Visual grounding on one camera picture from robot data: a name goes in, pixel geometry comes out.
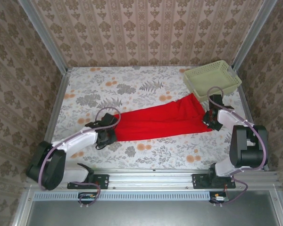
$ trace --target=floral fabric surface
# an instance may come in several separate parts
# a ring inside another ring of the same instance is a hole
[[[79,67],[70,74],[53,141],[79,131],[103,107],[128,112],[176,101],[189,94],[183,72],[192,67]],[[244,117],[238,91],[224,97]],[[208,103],[202,103],[208,109]],[[69,161],[94,168],[207,169],[229,154],[231,131],[115,142],[102,150],[88,146]]]

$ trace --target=laundry basket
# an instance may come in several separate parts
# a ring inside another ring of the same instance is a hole
[[[234,92],[242,83],[238,75],[224,60],[185,71],[183,81],[199,102],[208,99],[207,91],[213,86],[219,86],[224,94],[227,94]],[[210,95],[213,94],[221,94],[221,92],[213,89]]]

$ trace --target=patterned wallpaper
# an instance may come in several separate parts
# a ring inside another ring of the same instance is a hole
[[[19,3],[0,0],[0,226],[9,225],[25,169],[44,138],[61,74]]]
[[[254,121],[269,131],[269,166],[283,182],[283,0],[278,0],[239,75]]]
[[[232,62],[263,0],[32,0],[69,67]]]

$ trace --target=wallpaper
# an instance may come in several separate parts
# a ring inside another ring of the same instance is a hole
[[[0,0],[0,226],[9,225],[25,169],[43,140],[61,74],[17,1]]]
[[[112,106],[121,113],[167,104],[189,95],[183,72],[192,67],[78,67],[69,78],[53,141],[66,138],[95,121],[97,112]],[[238,91],[224,103],[244,117]],[[202,103],[208,110],[208,101]],[[102,150],[88,146],[69,158],[92,168],[207,169],[228,157],[232,131],[186,134],[159,139],[115,142]]]
[[[283,0],[267,19],[239,76],[255,123],[269,132],[269,166],[283,185]]]
[[[263,0],[32,0],[68,67],[231,64]]]

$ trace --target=red fabric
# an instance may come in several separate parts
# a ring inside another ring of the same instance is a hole
[[[121,114],[117,141],[145,140],[211,131],[202,122],[205,112],[193,94],[176,102]]]

